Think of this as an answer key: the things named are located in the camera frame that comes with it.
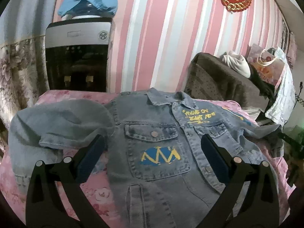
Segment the blue denim jacket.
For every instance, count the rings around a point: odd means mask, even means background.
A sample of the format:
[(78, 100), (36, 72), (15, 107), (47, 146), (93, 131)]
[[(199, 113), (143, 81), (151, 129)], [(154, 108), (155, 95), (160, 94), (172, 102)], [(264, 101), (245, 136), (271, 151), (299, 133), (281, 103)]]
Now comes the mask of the blue denim jacket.
[(283, 155), (280, 125), (257, 126), (235, 112), (183, 92), (125, 92), (106, 105), (80, 99), (41, 104), (14, 116), (9, 153), (22, 191), (37, 161), (57, 163), (63, 151), (106, 139), (107, 174), (126, 227), (196, 227), (224, 190), (202, 148), (209, 135), (249, 164), (266, 158), (250, 138)]

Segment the white floral quilt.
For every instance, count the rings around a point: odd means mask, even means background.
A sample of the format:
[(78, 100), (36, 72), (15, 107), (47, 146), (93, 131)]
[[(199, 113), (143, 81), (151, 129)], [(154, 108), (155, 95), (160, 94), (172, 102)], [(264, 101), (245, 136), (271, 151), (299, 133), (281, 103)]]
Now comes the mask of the white floral quilt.
[(294, 109), (296, 90), (293, 83), (293, 75), (285, 53), (280, 47), (277, 47), (274, 56), (284, 62), (283, 75), (276, 100), (272, 106), (266, 110), (265, 116), (274, 123), (284, 126)]

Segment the black garment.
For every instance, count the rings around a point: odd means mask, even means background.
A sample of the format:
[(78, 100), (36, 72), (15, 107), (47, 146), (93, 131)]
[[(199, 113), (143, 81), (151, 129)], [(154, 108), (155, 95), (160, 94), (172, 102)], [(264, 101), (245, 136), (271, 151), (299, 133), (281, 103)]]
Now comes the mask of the black garment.
[(275, 86), (261, 79), (257, 70), (249, 64), (250, 77), (249, 80), (259, 89), (260, 96), (267, 97), (269, 101), (275, 100)]

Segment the dark brown blanket covered furniture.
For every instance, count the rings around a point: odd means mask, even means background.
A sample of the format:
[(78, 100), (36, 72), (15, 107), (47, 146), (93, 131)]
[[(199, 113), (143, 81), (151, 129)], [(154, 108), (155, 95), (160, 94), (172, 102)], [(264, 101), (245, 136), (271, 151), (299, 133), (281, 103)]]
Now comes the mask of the dark brown blanket covered furniture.
[(249, 79), (208, 53), (198, 53), (192, 60), (184, 92), (194, 99), (232, 100), (242, 109), (262, 112), (270, 102)]

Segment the pink floral gift bag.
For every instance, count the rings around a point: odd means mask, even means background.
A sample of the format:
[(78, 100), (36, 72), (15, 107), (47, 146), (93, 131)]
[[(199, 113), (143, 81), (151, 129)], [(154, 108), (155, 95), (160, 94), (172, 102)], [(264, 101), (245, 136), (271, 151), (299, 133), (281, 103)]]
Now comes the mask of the pink floral gift bag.
[(284, 62), (257, 44), (250, 48), (247, 62), (258, 72), (260, 78), (278, 89), (282, 80)]

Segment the white folded garment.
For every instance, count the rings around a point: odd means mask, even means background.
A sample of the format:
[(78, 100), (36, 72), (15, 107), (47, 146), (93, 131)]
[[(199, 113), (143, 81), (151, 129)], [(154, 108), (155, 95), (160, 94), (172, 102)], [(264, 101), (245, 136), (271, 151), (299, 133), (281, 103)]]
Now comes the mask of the white folded garment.
[(236, 71), (247, 79), (250, 78), (250, 67), (244, 56), (238, 55), (234, 51), (229, 51), (223, 54), (221, 60), (232, 70)]

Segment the silver black water dispenser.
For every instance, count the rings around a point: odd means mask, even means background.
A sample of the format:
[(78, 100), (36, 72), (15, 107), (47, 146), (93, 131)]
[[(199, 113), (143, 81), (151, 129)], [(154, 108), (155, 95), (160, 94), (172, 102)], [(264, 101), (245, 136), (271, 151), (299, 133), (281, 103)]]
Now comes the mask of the silver black water dispenser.
[(49, 24), (45, 58), (50, 89), (105, 92), (112, 19), (82, 16)]

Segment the floral beige curtain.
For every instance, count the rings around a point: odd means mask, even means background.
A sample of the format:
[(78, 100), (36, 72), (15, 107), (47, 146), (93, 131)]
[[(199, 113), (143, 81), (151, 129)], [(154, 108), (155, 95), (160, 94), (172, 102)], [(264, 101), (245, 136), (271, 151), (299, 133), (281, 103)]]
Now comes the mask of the floral beige curtain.
[(17, 111), (48, 90), (45, 30), (56, 0), (1, 0), (1, 153)]

